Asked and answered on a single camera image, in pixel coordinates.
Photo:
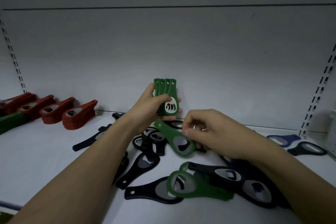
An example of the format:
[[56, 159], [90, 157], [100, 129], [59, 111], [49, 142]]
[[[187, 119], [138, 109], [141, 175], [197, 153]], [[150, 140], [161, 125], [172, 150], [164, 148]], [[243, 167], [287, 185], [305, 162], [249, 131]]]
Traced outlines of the person's right forearm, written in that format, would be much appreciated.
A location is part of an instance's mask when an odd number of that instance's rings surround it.
[[242, 147], [238, 158], [263, 171], [304, 224], [336, 224], [336, 187], [286, 150], [257, 137], [256, 144]]

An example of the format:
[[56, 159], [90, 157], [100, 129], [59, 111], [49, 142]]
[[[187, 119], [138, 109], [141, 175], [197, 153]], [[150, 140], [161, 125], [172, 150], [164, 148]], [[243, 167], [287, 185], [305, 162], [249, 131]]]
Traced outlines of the stack of red bottle openers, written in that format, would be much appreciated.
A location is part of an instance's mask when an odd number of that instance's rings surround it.
[[44, 124], [56, 124], [62, 121], [62, 115], [65, 111], [74, 106], [75, 97], [52, 103], [40, 109], [39, 114]]
[[62, 124], [64, 128], [67, 130], [77, 130], [83, 127], [96, 115], [95, 106], [97, 103], [97, 100], [92, 100], [65, 111], [62, 114]]
[[1, 100], [0, 101], [0, 117], [7, 116], [10, 114], [13, 114], [17, 112], [19, 107], [21, 107], [24, 104], [33, 102], [37, 99], [36, 94], [32, 94], [30, 92], [21, 94], [19, 96]]
[[21, 112], [27, 121], [34, 121], [41, 117], [40, 115], [41, 109], [54, 103], [56, 103], [54, 95], [50, 94], [45, 96], [44, 98], [37, 99], [35, 101], [22, 105], [17, 109], [17, 111]]

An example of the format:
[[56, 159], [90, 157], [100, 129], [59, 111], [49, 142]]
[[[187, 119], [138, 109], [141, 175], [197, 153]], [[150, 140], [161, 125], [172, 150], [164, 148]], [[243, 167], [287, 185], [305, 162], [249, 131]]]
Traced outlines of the person's left forearm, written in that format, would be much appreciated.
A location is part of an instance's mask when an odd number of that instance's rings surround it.
[[137, 135], [137, 118], [127, 112], [78, 158], [30, 199], [8, 224], [95, 224], [116, 171]]

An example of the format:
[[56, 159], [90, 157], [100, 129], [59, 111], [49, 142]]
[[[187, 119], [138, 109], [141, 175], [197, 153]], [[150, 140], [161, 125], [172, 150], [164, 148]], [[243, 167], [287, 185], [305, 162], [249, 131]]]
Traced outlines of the blue bottle opener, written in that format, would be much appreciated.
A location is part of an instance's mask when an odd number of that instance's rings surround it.
[[282, 148], [289, 147], [294, 141], [301, 140], [301, 137], [295, 134], [291, 135], [268, 135], [266, 136]]

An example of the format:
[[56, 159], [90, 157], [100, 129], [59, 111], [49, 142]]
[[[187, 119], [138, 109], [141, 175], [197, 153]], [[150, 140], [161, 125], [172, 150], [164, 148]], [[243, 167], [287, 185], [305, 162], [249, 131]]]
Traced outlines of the pile of black bottle openers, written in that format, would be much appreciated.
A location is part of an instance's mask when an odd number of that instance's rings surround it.
[[[181, 127], [173, 126], [173, 121], [166, 121], [165, 124], [178, 131], [181, 130]], [[160, 157], [165, 156], [166, 145], [169, 145], [167, 139], [154, 126], [134, 137], [132, 144], [141, 151], [141, 154], [137, 156], [128, 172], [119, 178], [129, 164], [128, 153], [125, 152], [113, 180], [113, 184], [124, 190], [124, 198], [126, 200], [146, 199], [168, 205], [177, 204], [186, 199], [175, 197], [168, 192], [166, 183], [169, 176], [148, 184], [130, 186], [141, 175], [158, 166]], [[203, 180], [210, 185], [234, 192], [235, 195], [241, 196], [257, 206], [267, 209], [276, 206], [291, 209], [288, 201], [275, 184], [258, 168], [243, 160], [229, 161], [224, 157], [221, 158], [224, 160], [225, 166], [194, 163], [189, 168], [202, 172]]]

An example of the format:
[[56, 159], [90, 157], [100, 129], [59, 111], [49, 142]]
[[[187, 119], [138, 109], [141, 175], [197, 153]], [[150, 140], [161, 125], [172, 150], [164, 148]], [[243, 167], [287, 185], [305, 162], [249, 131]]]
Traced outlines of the dark navy bottle opener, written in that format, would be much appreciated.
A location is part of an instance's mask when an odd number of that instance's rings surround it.
[[300, 142], [294, 148], [288, 149], [287, 152], [292, 154], [293, 156], [300, 156], [300, 155], [316, 155], [316, 156], [323, 156], [327, 155], [327, 151], [322, 147], [311, 143], [311, 142]]

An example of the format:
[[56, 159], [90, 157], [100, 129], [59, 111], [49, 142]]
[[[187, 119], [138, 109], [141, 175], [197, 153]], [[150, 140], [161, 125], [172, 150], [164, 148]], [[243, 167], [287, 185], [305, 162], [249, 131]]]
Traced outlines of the stack of green bottle openers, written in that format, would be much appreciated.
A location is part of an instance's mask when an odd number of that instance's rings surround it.
[[28, 122], [27, 117], [22, 112], [15, 112], [6, 116], [0, 117], [0, 135], [24, 125]]

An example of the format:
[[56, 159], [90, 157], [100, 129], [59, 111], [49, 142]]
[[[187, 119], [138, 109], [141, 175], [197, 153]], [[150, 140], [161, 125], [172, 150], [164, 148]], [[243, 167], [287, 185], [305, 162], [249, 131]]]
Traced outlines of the slotted white shelf upright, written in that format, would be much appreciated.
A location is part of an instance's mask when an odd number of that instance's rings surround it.
[[301, 127], [298, 130], [300, 137], [309, 133], [326, 133], [331, 124], [331, 109], [336, 101], [336, 43], [331, 53], [327, 55], [322, 73], [314, 87], [313, 96], [308, 105]]
[[0, 15], [0, 29], [2, 31], [2, 35], [4, 37], [6, 46], [8, 48], [8, 52], [9, 52], [9, 55], [10, 55], [10, 58], [11, 58], [11, 62], [14, 65], [16, 77], [18, 77], [18, 79], [19, 79], [20, 87], [21, 87], [23, 93], [27, 93], [27, 88], [26, 88], [26, 85], [25, 85], [25, 81], [22, 77], [22, 73], [21, 73], [21, 70], [20, 70], [18, 59], [15, 55], [15, 51], [14, 51], [12, 42], [10, 40], [9, 34], [8, 34], [6, 24], [5, 24], [4, 19], [2, 18], [1, 15]]

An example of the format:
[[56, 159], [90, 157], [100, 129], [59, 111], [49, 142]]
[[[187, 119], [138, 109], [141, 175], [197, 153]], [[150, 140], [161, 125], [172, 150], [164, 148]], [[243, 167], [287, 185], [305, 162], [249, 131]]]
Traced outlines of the person's right hand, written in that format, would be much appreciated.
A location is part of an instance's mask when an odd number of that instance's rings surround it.
[[191, 110], [183, 128], [200, 128], [200, 142], [229, 158], [253, 160], [265, 139], [229, 116], [215, 110]]

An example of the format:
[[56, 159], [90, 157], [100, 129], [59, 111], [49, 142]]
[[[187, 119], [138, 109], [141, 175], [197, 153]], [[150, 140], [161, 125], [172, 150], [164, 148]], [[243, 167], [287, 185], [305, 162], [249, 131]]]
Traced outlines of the green bottle opener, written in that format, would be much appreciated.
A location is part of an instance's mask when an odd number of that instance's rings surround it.
[[[154, 86], [155, 86], [155, 95], [154, 96], [155, 97], [161, 95], [161, 93], [160, 93], [161, 83], [160, 82], [161, 82], [160, 78], [155, 78], [154, 79]], [[161, 116], [161, 104], [160, 104], [159, 108], [157, 109], [157, 115]]]
[[195, 143], [185, 137], [182, 132], [170, 127], [160, 119], [154, 122], [154, 127], [163, 134], [177, 155], [183, 158], [189, 158], [194, 154], [196, 149]]
[[[170, 78], [166, 78], [164, 79], [165, 80], [165, 90], [164, 90], [164, 94], [167, 94], [169, 93], [169, 89], [170, 89]], [[163, 116], [167, 116], [167, 112], [166, 112], [166, 102], [162, 103], [162, 115]]]
[[189, 168], [189, 166], [192, 165], [192, 164], [194, 164], [194, 163], [193, 162], [185, 162], [180, 166], [179, 170], [180, 171], [185, 171], [185, 172], [193, 175], [197, 179], [204, 179], [204, 175], [203, 175], [202, 172], [195, 171], [195, 170], [192, 170], [192, 169]]
[[167, 178], [166, 187], [170, 194], [180, 198], [207, 197], [230, 201], [235, 195], [234, 192], [210, 185], [186, 171], [172, 172]]
[[[162, 79], [162, 78], [159, 78], [158, 96], [160, 96], [164, 93], [165, 93], [165, 80]], [[158, 114], [160, 116], [164, 116], [163, 105], [164, 105], [164, 103], [161, 103], [160, 107], [159, 107], [159, 110], [158, 110]]]
[[179, 100], [176, 91], [176, 80], [170, 79], [170, 89], [168, 95], [172, 98], [170, 102], [166, 102], [167, 116], [175, 116], [179, 112]]

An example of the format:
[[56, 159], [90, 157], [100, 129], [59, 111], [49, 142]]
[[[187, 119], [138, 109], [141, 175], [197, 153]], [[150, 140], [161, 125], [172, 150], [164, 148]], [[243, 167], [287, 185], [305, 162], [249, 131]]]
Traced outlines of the person's left hand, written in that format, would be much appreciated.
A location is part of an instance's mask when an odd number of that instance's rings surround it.
[[134, 135], [142, 133], [151, 123], [158, 119], [163, 121], [177, 120], [177, 116], [160, 116], [157, 115], [158, 107], [152, 106], [152, 97], [155, 90], [154, 83], [150, 83], [140, 96], [135, 105], [124, 115], [128, 125]]

